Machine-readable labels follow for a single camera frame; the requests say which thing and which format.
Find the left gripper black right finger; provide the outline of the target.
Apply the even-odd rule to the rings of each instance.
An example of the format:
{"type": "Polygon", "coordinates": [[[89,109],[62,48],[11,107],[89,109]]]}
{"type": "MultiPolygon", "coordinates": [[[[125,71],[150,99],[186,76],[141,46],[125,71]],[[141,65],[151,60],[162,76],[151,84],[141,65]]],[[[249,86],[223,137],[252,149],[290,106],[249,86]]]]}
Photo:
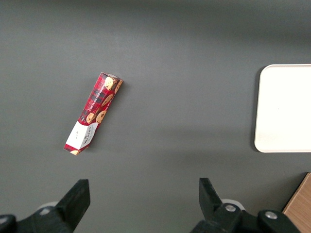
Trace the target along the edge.
{"type": "Polygon", "coordinates": [[[199,180],[199,203],[204,215],[193,233],[298,233],[282,212],[261,210],[256,216],[236,204],[224,202],[208,178],[199,180]]]}

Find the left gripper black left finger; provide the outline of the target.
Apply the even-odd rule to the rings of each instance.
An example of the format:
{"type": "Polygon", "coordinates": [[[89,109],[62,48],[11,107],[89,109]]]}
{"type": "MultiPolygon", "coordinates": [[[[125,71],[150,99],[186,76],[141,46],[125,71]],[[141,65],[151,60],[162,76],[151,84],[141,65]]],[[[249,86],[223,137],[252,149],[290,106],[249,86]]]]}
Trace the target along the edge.
{"type": "Polygon", "coordinates": [[[90,205],[89,181],[80,179],[55,206],[38,209],[17,221],[11,214],[0,216],[2,233],[72,233],[90,205]]]}

